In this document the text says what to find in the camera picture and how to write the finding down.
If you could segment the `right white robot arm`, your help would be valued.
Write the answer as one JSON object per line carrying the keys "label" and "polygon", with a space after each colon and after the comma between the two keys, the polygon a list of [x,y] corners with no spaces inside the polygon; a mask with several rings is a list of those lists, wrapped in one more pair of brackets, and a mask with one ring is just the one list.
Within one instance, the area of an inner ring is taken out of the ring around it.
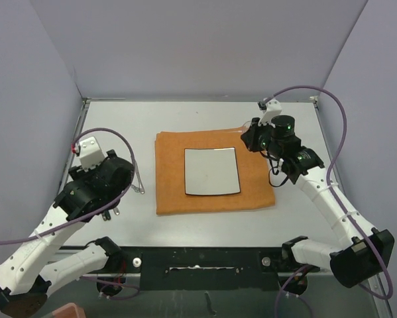
{"label": "right white robot arm", "polygon": [[354,287],[387,267],[394,237],[387,229],[378,230],[353,207],[327,175],[323,160],[302,145],[294,129],[295,119],[289,115],[270,121],[255,117],[241,140],[248,151],[278,163],[286,179],[317,207],[338,243],[329,246],[308,237],[294,238],[282,245],[280,261],[290,271],[303,264],[329,270],[341,285]]}

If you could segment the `silver fork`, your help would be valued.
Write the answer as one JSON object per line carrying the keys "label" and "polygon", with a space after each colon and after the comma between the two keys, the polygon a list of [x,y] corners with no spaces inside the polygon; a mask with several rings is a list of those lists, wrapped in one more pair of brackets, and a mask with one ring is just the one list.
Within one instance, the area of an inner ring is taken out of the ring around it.
{"label": "silver fork", "polygon": [[145,188],[141,180],[138,163],[135,164],[135,177],[138,181],[138,185],[131,184],[131,189],[136,193],[145,194]]}

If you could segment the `white square plate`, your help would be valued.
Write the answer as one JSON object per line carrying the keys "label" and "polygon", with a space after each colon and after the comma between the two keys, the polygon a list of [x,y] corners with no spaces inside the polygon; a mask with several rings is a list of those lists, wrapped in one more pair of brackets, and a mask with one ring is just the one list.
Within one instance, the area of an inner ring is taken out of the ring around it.
{"label": "white square plate", "polygon": [[235,149],[185,149],[184,185],[187,195],[219,196],[240,193]]}

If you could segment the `orange cloth placemat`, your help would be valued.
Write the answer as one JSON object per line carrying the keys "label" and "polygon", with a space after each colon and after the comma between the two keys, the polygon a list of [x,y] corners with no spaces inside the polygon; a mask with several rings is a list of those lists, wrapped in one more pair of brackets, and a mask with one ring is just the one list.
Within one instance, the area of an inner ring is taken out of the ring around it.
{"label": "orange cloth placemat", "polygon": [[156,213],[255,210],[276,203],[268,165],[238,128],[160,132],[154,143]]}

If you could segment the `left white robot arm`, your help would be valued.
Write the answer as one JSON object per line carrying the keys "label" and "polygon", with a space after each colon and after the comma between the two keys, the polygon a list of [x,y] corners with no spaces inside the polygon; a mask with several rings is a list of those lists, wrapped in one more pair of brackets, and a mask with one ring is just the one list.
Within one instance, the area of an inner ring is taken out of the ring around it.
{"label": "left white robot arm", "polygon": [[107,151],[93,168],[70,168],[71,181],[56,196],[30,240],[0,264],[0,312],[9,317],[31,317],[56,290],[80,276],[122,267],[125,255],[109,237],[96,238],[83,250],[53,264],[50,259],[92,219],[91,212],[116,208],[134,174],[134,165],[114,150]]}

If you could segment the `clear plastic cup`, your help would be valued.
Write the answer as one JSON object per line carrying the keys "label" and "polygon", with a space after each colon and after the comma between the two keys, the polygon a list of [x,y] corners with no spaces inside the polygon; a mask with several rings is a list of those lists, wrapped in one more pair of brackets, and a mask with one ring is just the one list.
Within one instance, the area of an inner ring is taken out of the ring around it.
{"label": "clear plastic cup", "polygon": [[251,125],[251,121],[245,122],[245,123],[242,125],[242,127],[241,127],[242,131],[243,131],[243,132],[246,132],[246,131],[249,129],[250,125]]}

